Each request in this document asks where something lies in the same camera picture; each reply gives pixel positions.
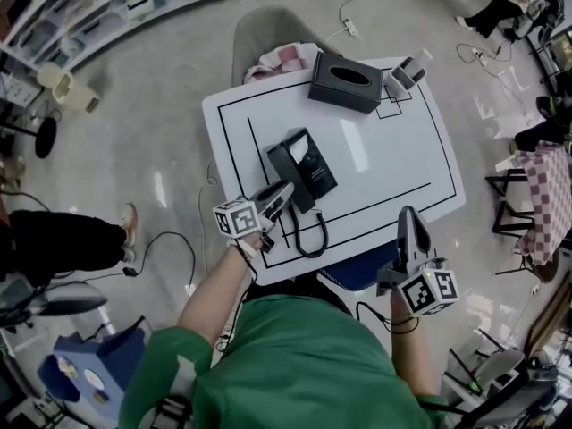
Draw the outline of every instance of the pink checkered cloth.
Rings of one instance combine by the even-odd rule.
[[[258,59],[244,76],[244,84],[264,80],[283,73],[314,68],[315,57],[321,49],[315,43],[290,43],[277,47]]]
[[[533,153],[517,151],[515,157],[526,172],[534,206],[534,229],[516,250],[544,265],[572,227],[568,157],[563,146],[548,141],[540,141]]]

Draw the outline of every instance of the black tissue box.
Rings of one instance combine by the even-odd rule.
[[[302,214],[338,185],[307,129],[297,130],[266,153],[280,178],[294,184],[292,201]]]
[[[318,53],[307,97],[370,114],[382,102],[382,71],[337,55]]]

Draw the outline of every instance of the white table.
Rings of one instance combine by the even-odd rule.
[[[383,69],[401,59],[364,61]],[[306,127],[338,187],[316,202],[330,234],[317,259],[296,250],[287,212],[273,230],[276,245],[253,261],[266,285],[353,257],[394,240],[400,209],[411,205],[433,221],[465,203],[449,135],[423,81],[398,101],[383,90],[382,104],[362,114],[307,98],[311,71],[283,74],[226,90],[203,102],[206,127],[227,199],[251,196],[277,181],[265,148]],[[301,243],[320,248],[315,213],[299,214]]]

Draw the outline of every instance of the green shirt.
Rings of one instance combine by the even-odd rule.
[[[270,296],[244,305],[234,340],[210,368],[198,334],[173,327],[152,335],[125,394],[120,429],[137,428],[169,393],[177,356],[194,363],[195,428],[413,429],[437,426],[375,336],[319,299]]]

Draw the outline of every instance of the floor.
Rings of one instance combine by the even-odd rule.
[[[141,219],[136,267],[141,265],[144,247],[159,232],[180,231],[198,259],[192,284],[200,283],[204,270],[197,195],[211,158],[200,106],[204,97],[231,85],[234,27],[255,7],[285,4],[327,37],[341,28],[338,8],[345,1],[212,0],[120,40],[78,71],[79,79],[102,95],[95,112],[63,110],[54,152],[46,160],[32,156],[31,142],[21,139],[22,151],[28,155],[22,189],[53,210],[93,215],[111,223],[118,221],[125,202],[134,202]],[[494,52],[502,38],[495,33],[491,40],[483,40],[460,28],[453,19],[456,12],[450,0],[355,0],[343,11],[356,24],[360,40],[342,33],[330,41],[349,58],[399,56],[421,47],[433,55],[427,81],[449,131],[467,194],[465,206],[430,224],[433,240],[449,258],[462,291],[459,303],[424,320],[441,376],[448,348],[466,343],[478,327],[501,342],[519,344],[560,279],[543,285],[540,294],[530,299],[530,290],[538,283],[530,273],[494,275],[513,268],[517,259],[510,251],[513,240],[490,231],[498,199],[484,182],[484,176],[509,157],[509,138],[539,121],[534,99],[544,93],[538,81],[540,72],[524,42],[512,47],[509,62],[488,63],[491,72],[503,72],[501,79],[521,103],[479,63],[464,64],[458,58],[457,43]],[[465,57],[472,56],[470,48],[460,49]],[[508,55],[506,45],[500,58]],[[215,164],[211,175],[216,176]],[[516,206],[527,201],[525,189],[513,194]],[[201,205],[209,266],[225,242],[210,215],[210,208],[221,201],[220,186],[205,186]],[[36,208],[27,199],[11,201],[9,207]],[[109,297],[106,310],[116,329],[129,326],[140,315],[153,329],[160,329],[176,321],[187,299],[193,265],[182,241],[165,237],[151,249],[141,276],[108,278],[93,285]],[[73,278],[98,274],[104,273],[76,273]],[[389,314],[388,298],[376,298],[374,289],[358,294],[335,290],[350,307],[362,299]],[[389,348],[390,337],[382,325],[370,315],[364,318]],[[92,312],[43,323],[48,329],[47,340],[19,356],[33,384],[38,381],[34,372],[37,361],[51,349],[57,333],[75,328],[89,335],[101,320]],[[108,425],[114,427],[96,423],[97,427]]]

